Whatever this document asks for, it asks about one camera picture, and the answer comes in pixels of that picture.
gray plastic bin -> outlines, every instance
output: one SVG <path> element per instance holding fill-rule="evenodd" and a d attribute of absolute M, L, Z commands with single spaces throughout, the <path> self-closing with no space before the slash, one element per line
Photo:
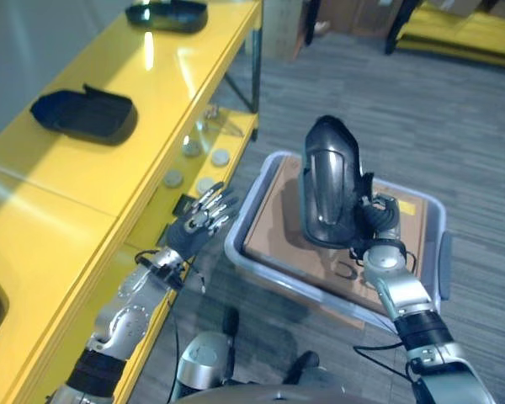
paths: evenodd
<path fill-rule="evenodd" d="M 268 156 L 262 165 L 260 175 L 249 189 L 247 197 L 243 201 L 237 219 L 234 221 L 230 232 L 225 240 L 225 252 L 228 258 L 252 279 L 274 283 L 277 288 L 287 290 L 294 295 L 299 295 L 311 300 L 328 310 L 338 312 L 345 316 L 351 316 L 374 324 L 378 327 L 393 331 L 391 320 L 362 306 L 333 295 L 316 286 L 307 284 L 299 279 L 284 274 L 276 268 L 270 268 L 262 263 L 254 261 L 243 253 L 243 243 L 248 230 L 254 221 L 259 206 L 262 204 L 269 185 L 274 179 L 279 164 L 286 156 L 294 155 L 289 151 L 277 151 Z M 445 230 L 445 208 L 437 199 L 430 195 L 422 194 L 412 189 L 404 188 L 393 183 L 375 179 L 381 183 L 424 198 L 428 202 L 427 230 L 425 236 L 425 248 L 423 252 L 423 266 L 421 281 L 427 292 L 433 298 L 438 311 L 441 300 L 449 298 L 449 275 L 450 275 L 450 234 Z"/>

gray carpet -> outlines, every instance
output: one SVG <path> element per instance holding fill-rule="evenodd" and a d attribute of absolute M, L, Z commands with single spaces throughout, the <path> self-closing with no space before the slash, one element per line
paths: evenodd
<path fill-rule="evenodd" d="M 231 70 L 247 85 L 244 56 Z M 215 99 L 237 104 L 224 83 Z M 248 146 L 232 181 L 241 196 L 269 153 L 299 151 L 316 117 L 335 114 L 357 137 L 364 169 L 443 201 L 454 233 L 443 317 L 505 403 L 505 71 L 410 52 L 384 56 L 380 42 L 329 35 L 294 63 L 264 61 L 261 108 L 258 142 Z M 197 332 L 219 329 L 225 305 L 234 305 L 242 319 L 237 379 L 279 382 L 293 359 L 313 349 L 348 391 L 381 403 L 414 402 L 405 380 L 351 348 L 394 343 L 395 336 L 352 328 L 250 283 L 225 257 L 222 240 L 196 261 L 207 293 L 190 276 L 175 305 L 182 349 Z M 402 350 L 378 356 L 403 369 Z M 167 322 L 130 402 L 166 400 L 173 366 Z"/>

bin handle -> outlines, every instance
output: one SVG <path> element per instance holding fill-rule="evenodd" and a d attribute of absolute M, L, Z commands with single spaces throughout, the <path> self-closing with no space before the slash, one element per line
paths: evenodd
<path fill-rule="evenodd" d="M 445 231 L 441 236 L 438 256 L 438 278 L 439 295 L 441 300 L 448 300 L 450 297 L 451 284 L 451 255 L 453 246 L 453 235 L 450 231 Z"/>

yellow shelf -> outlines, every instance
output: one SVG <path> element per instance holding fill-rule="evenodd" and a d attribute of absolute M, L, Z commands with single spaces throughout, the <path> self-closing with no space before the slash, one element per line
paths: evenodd
<path fill-rule="evenodd" d="M 154 246 L 161 236 L 167 223 L 173 221 L 172 211 L 182 194 L 198 198 L 196 184 L 203 177 L 213 178 L 227 183 L 231 174 L 245 150 L 248 140 L 257 126 L 257 116 L 227 109 L 221 109 L 224 121 L 230 121 L 242 130 L 243 137 L 229 134 L 226 130 L 221 132 L 203 131 L 193 129 L 189 138 L 202 145 L 202 152 L 197 157 L 186 157 L 179 151 L 170 169 L 179 170 L 183 175 L 182 184 L 175 189 L 159 185 L 156 193 L 151 197 L 135 227 L 127 237 L 127 242 L 140 249 Z M 217 149 L 226 149 L 231 158 L 224 167 L 216 167 L 211 163 L 211 153 Z"/>
<path fill-rule="evenodd" d="M 113 270 L 117 251 L 248 32 L 259 26 L 259 1 L 214 1 L 208 8 L 207 25 L 193 35 L 144 33 L 121 14 L 44 89 L 80 90 L 87 83 L 130 97 L 139 120 L 122 145 L 101 146 L 45 130 L 29 106 L 0 134 L 0 287 L 8 300 L 0 326 L 0 403 L 31 404 L 35 395 L 40 402 L 43 391 L 57 387 L 44 385 L 53 358 L 64 350 L 80 352 L 94 296 L 111 296 L 121 280 Z M 231 176 L 256 125 L 255 116 L 232 116 L 247 128 L 246 138 L 217 136 L 213 147 L 235 151 L 231 163 L 224 172 L 213 171 L 205 160 L 198 163 L 200 173 Z M 165 206 L 170 209 L 161 208 L 159 224 L 171 219 Z M 116 393 L 121 401 L 165 316 L 164 308 L 156 313 L 128 364 L 128 381 Z M 77 321 L 87 325 L 76 327 Z"/>
<path fill-rule="evenodd" d="M 75 316 L 75 322 L 64 332 L 61 346 L 67 347 L 67 349 L 56 351 L 46 365 L 45 372 L 38 379 L 36 387 L 27 402 L 43 402 L 45 396 L 48 396 L 60 383 L 67 379 L 93 330 L 93 323 L 98 311 L 114 296 L 125 276 L 135 267 L 135 254 L 141 249 L 153 248 L 165 225 L 173 222 L 175 218 L 172 211 L 181 194 L 188 194 L 197 198 L 196 181 L 205 176 L 210 176 L 215 181 L 228 182 L 230 180 L 253 129 L 256 127 L 257 116 L 221 109 L 221 117 L 223 117 L 223 120 L 229 120 L 238 126 L 244 136 L 229 135 L 225 131 L 199 133 L 193 130 L 189 136 L 198 138 L 201 141 L 204 152 L 193 158 L 178 154 L 172 165 L 172 168 L 182 170 L 184 177 L 189 179 L 185 179 L 177 189 L 168 189 L 163 184 L 160 185 L 150 203 L 142 212 L 141 218 L 136 223 L 126 244 L 113 256 L 109 267 L 104 271 L 97 285 L 94 286 L 88 301 Z M 224 167 L 215 167 L 210 162 L 210 154 L 218 148 L 225 148 L 231 154 L 231 160 Z M 169 295 L 168 298 L 171 302 L 176 298 L 176 295 L 175 292 Z M 154 311 L 146 336 L 125 366 L 122 379 L 114 393 L 114 402 L 127 402 L 142 366 L 146 362 L 162 324 L 167 318 L 167 310 L 167 300 L 165 300 Z"/>
<path fill-rule="evenodd" d="M 114 218 L 0 172 L 0 402 L 40 361 L 52 323 Z M 40 372 L 31 375 L 31 382 Z"/>

wall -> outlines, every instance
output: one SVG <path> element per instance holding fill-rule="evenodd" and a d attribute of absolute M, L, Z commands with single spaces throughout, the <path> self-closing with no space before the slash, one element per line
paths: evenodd
<path fill-rule="evenodd" d="M 0 1 L 0 131 L 130 3 Z"/>

